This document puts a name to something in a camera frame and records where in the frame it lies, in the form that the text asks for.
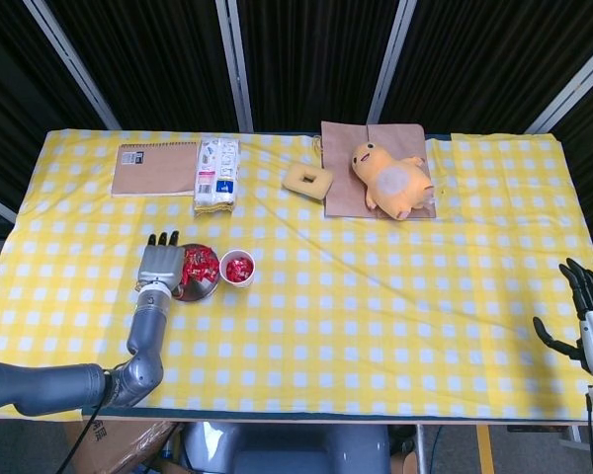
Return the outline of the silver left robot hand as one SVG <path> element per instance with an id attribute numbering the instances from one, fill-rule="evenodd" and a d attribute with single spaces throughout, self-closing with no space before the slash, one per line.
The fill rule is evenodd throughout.
<path id="1" fill-rule="evenodd" d="M 150 234 L 137 272 L 135 290 L 153 283 L 164 284 L 172 296 L 179 299 L 183 294 L 182 271 L 185 248 L 178 245 L 179 231 L 159 236 Z"/>

